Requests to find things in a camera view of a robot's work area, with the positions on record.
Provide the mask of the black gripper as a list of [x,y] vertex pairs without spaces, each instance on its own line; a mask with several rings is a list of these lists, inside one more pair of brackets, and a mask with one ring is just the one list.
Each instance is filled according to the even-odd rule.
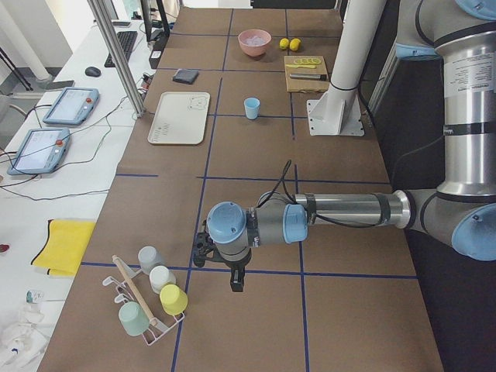
[[232,291],[243,292],[246,266],[251,261],[252,250],[249,247],[245,247],[240,253],[234,255],[229,255],[220,250],[219,254],[231,269],[230,287]]

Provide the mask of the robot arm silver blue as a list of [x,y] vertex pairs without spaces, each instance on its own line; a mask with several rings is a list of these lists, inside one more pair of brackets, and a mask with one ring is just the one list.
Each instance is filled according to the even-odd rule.
[[396,55],[443,61],[445,178],[391,194],[263,194],[252,208],[215,205],[193,245],[197,267],[222,262],[241,292],[254,248],[301,242],[309,226],[414,229],[475,260],[495,258],[495,3],[403,1]]

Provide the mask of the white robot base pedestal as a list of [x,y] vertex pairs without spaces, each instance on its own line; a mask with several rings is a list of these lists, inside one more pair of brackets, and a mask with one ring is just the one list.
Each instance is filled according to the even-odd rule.
[[312,136],[363,136],[357,89],[385,0],[348,2],[343,32],[327,92],[307,101]]

